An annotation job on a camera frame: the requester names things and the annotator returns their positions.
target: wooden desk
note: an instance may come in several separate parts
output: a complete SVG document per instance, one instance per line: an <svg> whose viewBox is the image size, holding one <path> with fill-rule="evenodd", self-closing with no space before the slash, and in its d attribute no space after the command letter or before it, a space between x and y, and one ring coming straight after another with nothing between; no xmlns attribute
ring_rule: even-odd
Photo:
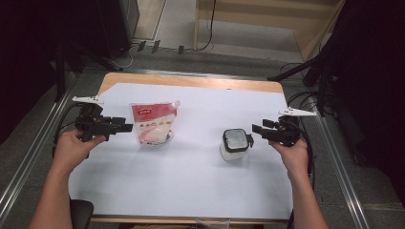
<svg viewBox="0 0 405 229"><path fill-rule="evenodd" d="M214 0L198 0L194 32L197 49L199 20L211 20ZM217 0L214 20L291 29L304 60L331 32L345 0Z"/></svg>
<svg viewBox="0 0 405 229"><path fill-rule="evenodd" d="M133 85L137 85L135 90L125 91L122 89L125 87L130 87L132 89L132 87L135 87ZM148 89L153 88L154 90L156 87L163 89L162 85L164 85L164 87L170 86L165 87L169 88L169 90L166 90L161 94L159 93L162 91L142 91L142 88L145 87L148 87ZM285 109L286 107L283 89L281 85L276 82L175 75L109 73L105 76L99 90L100 98L105 99L104 111L102 114L116 116L115 114L122 114L122 112L119 111L120 109L125 111L129 110L128 96L130 97L129 99L134 102L141 102L144 99L147 100L149 97L153 96L172 99L170 93L173 92L176 94L181 90L195 92L195 94L200 93L201 90L203 90L204 93L210 93L204 94L203 96L215 98L217 100L222 99L220 96L216 96L217 93L230 94L231 98L233 98L232 96L235 94L264 95L266 101L258 101L258 103L266 104L266 106L261 106L260 111L258 111L258 109L255 109L254 111L247 110L244 112L245 114L238 114L231 111L234 105L230 107L230 110L227 110L232 112L232 116L235 116L236 114L238 114L237 116L258 115L259 118L256 118L254 122L258 122L257 124L259 125L261 124L262 118L265 118L267 115L269 119L275 118L275 116L278 116L278 109ZM133 93L134 91L136 91L135 94L141 94L142 96L132 96L130 93ZM112 95L114 94L121 94L123 98L116 101L112 98ZM92 221L195 223L195 218L201 218L207 221L231 219L231 223L260 224L287 221L289 212L292 208L292 196L287 171L285 170L279 155L276 152L271 152L274 150L268 147L267 142L262 140L259 135L256 135L254 136L254 147L249 149L242 160L234 162L224 161L219 151L219 143L221 141L222 132L225 130L224 126L231 127L231 125L227 123L224 124L224 126L218 128L215 126L213 128L213 124L209 122L215 122L216 118L221 118L220 115L206 116L209 122L197 118L199 121L202 121L202 123L196 123L194 115L203 112L203 110L211 111L211 108L214 110L213 112L216 112L217 110L215 109L217 109L218 106L216 106L215 103L218 101L208 100L208 102L210 102L208 104L209 107L204 106L206 104L202 104L201 111L196 111L198 110L196 107L199 107L199 104L189 103L189 97L196 96L195 94L188 94L188 97L181 99L182 104L179 107L179 116L172 127L175 136L162 148L146 148L145 150L138 146L138 143L136 143L135 140L135 135L128 133L112 135L109 142L105 142L95 148L90 154L89 159L86 159L74 170L70 180L71 196L72 198L87 199L95 205L95 215L92 218ZM232 104L239 103L239 100L227 101ZM245 106L251 108L252 104L245 104ZM262 110L274 110L274 113L263 113ZM189 125L190 120L194 120L194 125ZM242 126L242 128L246 129L249 133L251 133L251 130L248 128L251 128L252 124L250 121L251 120L248 120L248 122L244 124L245 126ZM231 123L238 123L238 118L235 117L235 120L232 120ZM193 133L187 132L186 129L192 130ZM199 154L199 147L201 147L199 144L202 144L203 146L207 145L206 149L208 150L203 149L203 154ZM168 172L170 173L173 166L177 170L173 171L176 175L167 177ZM234 178L231 180L223 178L223 175L227 174L229 176L229 173L232 175L235 174L235 176L239 174L243 175L238 178L242 183L239 184L237 189L235 189L233 185L235 182L239 182L238 180ZM160 182L163 182L166 188L169 187L169 189L176 189L174 191L177 197L175 201L182 202L183 198L188 199L188 202L182 203L182 208L185 209L181 209L181 207L178 206L173 206L173 209L169 207L169 214L178 212L180 209L180 212L184 212L185 210L184 215L182 215L182 213L176 213L175 216L168 216L167 212L161 212L161 208L166 208L167 205L169 205L165 202L167 201L165 196L172 197L173 192L168 190L162 193L161 187L163 186L161 186L162 184ZM249 188L247 192L249 193L248 197L246 196L247 193L245 192L245 188ZM238 190L238 192L241 192L241 196L238 193L236 196L233 193L229 193L229 189ZM178 192L181 193L183 190L187 191L179 196ZM188 190L194 190L193 197L189 197L186 194L189 193ZM192 216L185 216L188 214L188 211L199 212L201 211L201 208L204 214L206 212L216 213L218 208L216 200L212 201L210 197L205 196L206 193L211 192L216 195L226 194L225 197L221 196L219 200L222 201L225 199L224 204L229 204L228 207L226 206L225 210L229 211L229 213L220 217L209 216L209 214L204 216L194 216L194 213L189 214ZM263 204L261 200L256 199L256 195L265 195L268 197L269 199L265 200L268 201L268 204ZM239 211L239 209L232 206L234 202L244 199L245 204L249 205L251 204L251 198L256 199L257 202L256 205L254 205L254 208L257 209L254 211L262 211L261 205L265 205L267 210L269 208L276 208L275 210L278 212L276 215L282 215L283 218L266 219L224 217L227 216L227 214L233 216L234 212ZM204 206L206 202L210 202L210 205ZM238 206L240 208L248 208L248 206L244 205ZM136 212L139 211L139 209L143 211L143 208L146 209L145 211L150 212L147 212L146 214L133 214L133 211Z"/></svg>

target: snack bag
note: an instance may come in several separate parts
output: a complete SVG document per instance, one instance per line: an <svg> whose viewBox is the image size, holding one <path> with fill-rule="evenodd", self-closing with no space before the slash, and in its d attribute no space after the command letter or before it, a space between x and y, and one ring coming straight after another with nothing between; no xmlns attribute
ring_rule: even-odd
<svg viewBox="0 0 405 229"><path fill-rule="evenodd" d="M138 139L141 144L161 144L171 139L170 128L177 116L179 101L173 103L131 104Z"/></svg>

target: person's left hand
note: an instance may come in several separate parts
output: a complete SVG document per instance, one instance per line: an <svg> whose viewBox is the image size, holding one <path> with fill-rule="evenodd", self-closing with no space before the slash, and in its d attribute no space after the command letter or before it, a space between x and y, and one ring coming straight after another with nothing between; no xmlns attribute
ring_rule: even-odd
<svg viewBox="0 0 405 229"><path fill-rule="evenodd" d="M80 140L82 135L82 132L74 129L59 137L53 157L54 168L67 175L70 174L95 146L105 141L104 135L97 135L87 142L82 142Z"/></svg>

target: black fabric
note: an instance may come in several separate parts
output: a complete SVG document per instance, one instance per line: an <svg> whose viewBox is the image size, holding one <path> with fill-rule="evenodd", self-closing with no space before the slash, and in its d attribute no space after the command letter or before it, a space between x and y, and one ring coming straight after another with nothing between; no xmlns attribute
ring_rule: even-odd
<svg viewBox="0 0 405 229"><path fill-rule="evenodd" d="M359 10L333 51L333 87L365 137L353 147L392 179L405 205L405 3L346 1L339 20L348 8Z"/></svg>
<svg viewBox="0 0 405 229"><path fill-rule="evenodd" d="M55 72L49 63L51 48L38 42L46 35L32 28L43 18L32 14L24 2L1 1L0 9L1 144L52 86Z"/></svg>

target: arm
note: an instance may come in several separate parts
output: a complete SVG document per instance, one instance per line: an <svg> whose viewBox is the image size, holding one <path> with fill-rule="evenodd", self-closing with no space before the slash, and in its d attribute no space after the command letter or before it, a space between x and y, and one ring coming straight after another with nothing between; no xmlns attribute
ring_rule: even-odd
<svg viewBox="0 0 405 229"><path fill-rule="evenodd" d="M41 199L30 224L35 228L72 228L68 182L74 168L80 164L105 136L80 141L78 130L66 132L59 138L53 164L45 180Z"/></svg>
<svg viewBox="0 0 405 229"><path fill-rule="evenodd" d="M328 228L309 182L307 144L301 139L292 147L271 141L269 144L280 153L288 170L295 228Z"/></svg>

